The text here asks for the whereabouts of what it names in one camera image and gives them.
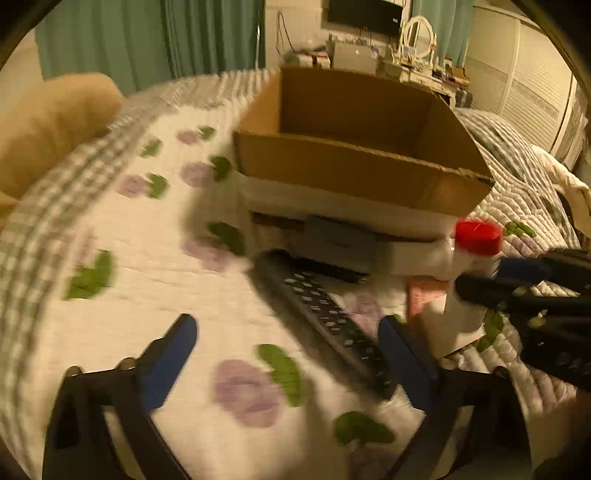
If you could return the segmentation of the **brown cardboard box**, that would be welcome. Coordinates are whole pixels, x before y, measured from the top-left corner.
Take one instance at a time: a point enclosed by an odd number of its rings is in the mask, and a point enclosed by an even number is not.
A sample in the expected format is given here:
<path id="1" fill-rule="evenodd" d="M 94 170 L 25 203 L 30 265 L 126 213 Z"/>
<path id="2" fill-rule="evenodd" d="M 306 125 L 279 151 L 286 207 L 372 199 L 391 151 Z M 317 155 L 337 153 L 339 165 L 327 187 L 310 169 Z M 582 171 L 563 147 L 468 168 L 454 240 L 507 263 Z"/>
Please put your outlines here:
<path id="1" fill-rule="evenodd" d="M 233 145 L 252 213 L 320 216 L 391 237 L 449 235 L 494 185 L 443 100 L 362 73 L 281 70 L 243 113 Z"/>

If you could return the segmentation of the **white bottle red cap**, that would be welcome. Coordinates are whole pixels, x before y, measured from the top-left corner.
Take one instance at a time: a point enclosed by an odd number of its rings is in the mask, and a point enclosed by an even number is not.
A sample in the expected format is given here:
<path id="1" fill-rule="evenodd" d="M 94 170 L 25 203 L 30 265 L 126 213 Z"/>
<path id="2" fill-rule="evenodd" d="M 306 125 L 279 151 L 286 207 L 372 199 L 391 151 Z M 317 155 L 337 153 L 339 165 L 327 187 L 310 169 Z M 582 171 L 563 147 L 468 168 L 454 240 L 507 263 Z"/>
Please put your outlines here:
<path id="1" fill-rule="evenodd" d="M 486 307 L 479 303 L 479 290 L 495 272 L 502 237 L 498 226 L 482 220 L 463 219 L 456 224 L 448 286 L 419 314 L 435 358 L 446 357 L 485 335 Z"/>

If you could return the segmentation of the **pink rose patterned box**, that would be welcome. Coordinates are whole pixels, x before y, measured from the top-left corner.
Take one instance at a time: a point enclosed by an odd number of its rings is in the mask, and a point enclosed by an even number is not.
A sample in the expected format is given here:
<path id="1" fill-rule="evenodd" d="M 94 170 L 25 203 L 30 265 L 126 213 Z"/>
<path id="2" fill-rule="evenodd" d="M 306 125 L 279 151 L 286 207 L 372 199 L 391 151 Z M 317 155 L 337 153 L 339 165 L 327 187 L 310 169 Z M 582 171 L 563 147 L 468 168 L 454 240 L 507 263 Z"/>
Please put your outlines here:
<path id="1" fill-rule="evenodd" d="M 406 285 L 407 319 L 409 321 L 419 315 L 427 303 L 446 296 L 448 289 L 447 281 L 426 276 L 408 277 Z"/>

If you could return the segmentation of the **beige pillow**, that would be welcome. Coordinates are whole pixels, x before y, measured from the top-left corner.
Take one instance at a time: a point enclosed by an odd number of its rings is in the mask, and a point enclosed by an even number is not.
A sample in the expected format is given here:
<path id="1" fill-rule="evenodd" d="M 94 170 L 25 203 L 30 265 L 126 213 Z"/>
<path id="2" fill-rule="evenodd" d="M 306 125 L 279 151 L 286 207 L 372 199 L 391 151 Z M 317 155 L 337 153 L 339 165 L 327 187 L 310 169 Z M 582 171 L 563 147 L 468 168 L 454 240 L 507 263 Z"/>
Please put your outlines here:
<path id="1" fill-rule="evenodd" d="M 107 75 L 46 80 L 1 118 L 1 223 L 27 191 L 79 145 L 103 134 L 124 96 Z"/>

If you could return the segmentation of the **white louvered wardrobe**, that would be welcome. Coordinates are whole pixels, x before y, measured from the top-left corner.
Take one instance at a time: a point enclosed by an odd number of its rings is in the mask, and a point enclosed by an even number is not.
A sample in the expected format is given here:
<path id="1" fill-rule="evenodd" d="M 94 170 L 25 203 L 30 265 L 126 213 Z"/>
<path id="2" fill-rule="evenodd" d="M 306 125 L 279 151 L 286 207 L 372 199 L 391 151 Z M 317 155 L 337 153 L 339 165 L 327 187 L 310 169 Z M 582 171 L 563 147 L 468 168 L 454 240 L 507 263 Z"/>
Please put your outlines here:
<path id="1" fill-rule="evenodd" d="M 501 116 L 528 142 L 574 168 L 585 140 L 586 100 L 534 22 L 476 2 L 464 67 L 475 109 Z"/>

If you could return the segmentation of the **green curtain left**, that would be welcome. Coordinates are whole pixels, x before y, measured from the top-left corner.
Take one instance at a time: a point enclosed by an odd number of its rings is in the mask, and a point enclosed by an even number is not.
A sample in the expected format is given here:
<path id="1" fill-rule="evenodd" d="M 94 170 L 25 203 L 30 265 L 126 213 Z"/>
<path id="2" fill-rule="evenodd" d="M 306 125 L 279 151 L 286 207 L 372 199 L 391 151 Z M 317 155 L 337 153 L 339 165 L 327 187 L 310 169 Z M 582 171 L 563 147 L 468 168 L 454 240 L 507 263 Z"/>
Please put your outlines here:
<path id="1" fill-rule="evenodd" d="M 263 1 L 62 1 L 36 27 L 42 75 L 100 72 L 124 94 L 266 64 Z"/>

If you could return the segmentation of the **black remote control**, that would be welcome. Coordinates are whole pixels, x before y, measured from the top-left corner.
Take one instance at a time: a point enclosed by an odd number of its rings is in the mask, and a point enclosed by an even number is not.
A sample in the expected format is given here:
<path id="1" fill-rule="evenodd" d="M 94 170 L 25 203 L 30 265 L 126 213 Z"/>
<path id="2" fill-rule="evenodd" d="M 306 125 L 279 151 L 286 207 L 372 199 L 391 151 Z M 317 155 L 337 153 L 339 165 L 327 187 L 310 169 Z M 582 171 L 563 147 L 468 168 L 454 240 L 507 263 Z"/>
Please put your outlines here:
<path id="1" fill-rule="evenodd" d="M 257 255 L 253 267 L 264 286 L 317 331 L 378 397 L 392 398 L 396 384 L 377 342 L 356 325 L 301 261 L 286 250 L 274 249 Z"/>

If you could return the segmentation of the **white floral quilted mat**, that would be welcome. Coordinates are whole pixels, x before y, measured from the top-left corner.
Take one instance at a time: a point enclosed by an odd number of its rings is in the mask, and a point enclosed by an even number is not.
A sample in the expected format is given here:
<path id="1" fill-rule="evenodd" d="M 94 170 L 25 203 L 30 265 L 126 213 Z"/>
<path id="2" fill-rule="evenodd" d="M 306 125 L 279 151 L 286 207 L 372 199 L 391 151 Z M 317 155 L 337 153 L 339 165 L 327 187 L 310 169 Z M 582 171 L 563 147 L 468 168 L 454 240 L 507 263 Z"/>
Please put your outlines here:
<path id="1" fill-rule="evenodd" d="M 183 313 L 197 345 L 154 419 L 194 479 L 377 479 L 417 429 L 403 392 L 379 403 L 250 275 L 290 231 L 243 206 L 231 136 L 244 108 L 161 116 L 146 133 L 156 157 L 132 159 L 64 234 L 24 390 L 33 478 L 66 369 L 112 367 Z"/>

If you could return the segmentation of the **white dressing table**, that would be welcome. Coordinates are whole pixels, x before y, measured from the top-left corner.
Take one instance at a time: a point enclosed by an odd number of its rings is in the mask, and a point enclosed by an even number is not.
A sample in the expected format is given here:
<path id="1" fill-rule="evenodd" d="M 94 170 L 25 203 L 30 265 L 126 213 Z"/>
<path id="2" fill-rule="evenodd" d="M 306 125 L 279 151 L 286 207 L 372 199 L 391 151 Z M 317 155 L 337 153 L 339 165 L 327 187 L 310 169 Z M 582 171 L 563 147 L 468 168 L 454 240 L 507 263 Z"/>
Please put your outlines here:
<path id="1" fill-rule="evenodd" d="M 417 69 L 379 59 L 376 75 L 383 79 L 429 91 L 441 97 L 451 108 L 469 108 L 472 105 L 470 92 L 441 80 L 429 72 L 423 73 Z"/>

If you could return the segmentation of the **grey checkered bedsheet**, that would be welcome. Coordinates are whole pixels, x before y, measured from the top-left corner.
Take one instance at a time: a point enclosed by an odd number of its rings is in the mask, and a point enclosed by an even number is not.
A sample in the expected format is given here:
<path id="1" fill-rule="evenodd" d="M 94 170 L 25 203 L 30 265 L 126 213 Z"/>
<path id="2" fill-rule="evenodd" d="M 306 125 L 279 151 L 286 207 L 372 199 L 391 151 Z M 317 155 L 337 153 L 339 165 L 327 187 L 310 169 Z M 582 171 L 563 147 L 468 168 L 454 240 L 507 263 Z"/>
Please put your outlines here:
<path id="1" fill-rule="evenodd" d="M 44 304 L 74 223 L 112 185 L 131 153 L 152 142 L 148 127 L 184 106 L 232 113 L 269 82 L 271 72 L 239 70 L 156 84 L 123 101 L 106 134 L 74 149 L 41 176 L 1 234 L 1 440 L 25 476 L 40 476 L 33 454 L 29 370 Z"/>

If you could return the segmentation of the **green curtain right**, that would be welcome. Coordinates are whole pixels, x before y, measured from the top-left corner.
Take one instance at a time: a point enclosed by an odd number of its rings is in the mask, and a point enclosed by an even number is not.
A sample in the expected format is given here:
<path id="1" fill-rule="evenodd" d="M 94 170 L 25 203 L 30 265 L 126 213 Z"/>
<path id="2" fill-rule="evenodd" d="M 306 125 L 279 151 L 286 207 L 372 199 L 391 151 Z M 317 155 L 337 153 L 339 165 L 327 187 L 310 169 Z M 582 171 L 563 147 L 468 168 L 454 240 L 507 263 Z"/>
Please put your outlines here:
<path id="1" fill-rule="evenodd" d="M 414 0 L 412 16 L 424 16 L 438 36 L 440 64 L 449 58 L 463 66 L 473 23 L 472 0 Z"/>

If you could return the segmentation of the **small silver fridge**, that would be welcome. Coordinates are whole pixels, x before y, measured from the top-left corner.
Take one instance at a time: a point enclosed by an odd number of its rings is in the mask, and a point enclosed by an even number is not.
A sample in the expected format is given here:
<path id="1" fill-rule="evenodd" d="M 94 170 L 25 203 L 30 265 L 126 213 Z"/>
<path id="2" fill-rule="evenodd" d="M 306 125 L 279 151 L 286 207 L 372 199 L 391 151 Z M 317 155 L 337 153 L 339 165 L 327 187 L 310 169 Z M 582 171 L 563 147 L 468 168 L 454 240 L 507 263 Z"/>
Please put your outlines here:
<path id="1" fill-rule="evenodd" d="M 332 52 L 332 68 L 375 75 L 377 58 L 372 48 L 367 45 L 338 41 L 335 42 Z"/>

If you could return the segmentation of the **black wall television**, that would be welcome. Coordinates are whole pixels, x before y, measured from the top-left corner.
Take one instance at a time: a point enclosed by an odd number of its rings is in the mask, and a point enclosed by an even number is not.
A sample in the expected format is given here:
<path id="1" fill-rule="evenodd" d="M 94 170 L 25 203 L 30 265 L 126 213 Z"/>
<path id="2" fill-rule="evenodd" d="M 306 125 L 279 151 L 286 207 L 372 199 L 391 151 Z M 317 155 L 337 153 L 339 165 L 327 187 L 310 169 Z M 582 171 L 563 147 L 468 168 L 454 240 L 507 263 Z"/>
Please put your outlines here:
<path id="1" fill-rule="evenodd" d="M 400 33 L 404 8 L 382 0 L 329 0 L 327 21 L 396 37 Z"/>

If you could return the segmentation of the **white oval vanity mirror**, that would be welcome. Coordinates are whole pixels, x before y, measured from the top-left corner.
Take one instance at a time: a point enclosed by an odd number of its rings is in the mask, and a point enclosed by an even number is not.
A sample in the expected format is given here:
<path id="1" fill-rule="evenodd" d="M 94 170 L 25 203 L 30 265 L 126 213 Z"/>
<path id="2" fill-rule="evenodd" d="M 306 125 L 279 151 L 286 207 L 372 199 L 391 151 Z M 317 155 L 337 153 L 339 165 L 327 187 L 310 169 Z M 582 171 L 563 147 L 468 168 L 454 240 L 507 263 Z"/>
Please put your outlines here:
<path id="1" fill-rule="evenodd" d="M 437 36 L 424 16 L 414 16 L 405 25 L 402 33 L 403 55 L 419 60 L 428 58 L 437 48 Z"/>

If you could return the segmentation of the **green curtain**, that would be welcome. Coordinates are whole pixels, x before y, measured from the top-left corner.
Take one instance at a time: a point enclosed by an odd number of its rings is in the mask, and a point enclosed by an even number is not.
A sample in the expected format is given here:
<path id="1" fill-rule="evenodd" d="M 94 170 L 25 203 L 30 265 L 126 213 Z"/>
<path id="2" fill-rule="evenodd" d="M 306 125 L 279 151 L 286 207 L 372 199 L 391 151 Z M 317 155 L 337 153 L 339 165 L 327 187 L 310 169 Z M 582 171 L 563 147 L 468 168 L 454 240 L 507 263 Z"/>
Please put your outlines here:
<path id="1" fill-rule="evenodd" d="M 62 1 L 36 27 L 42 75 L 100 72 L 124 94 L 266 64 L 263 1 Z"/>
<path id="2" fill-rule="evenodd" d="M 473 23 L 472 0 L 414 0 L 412 16 L 424 16 L 438 36 L 440 64 L 449 58 L 463 66 Z"/>

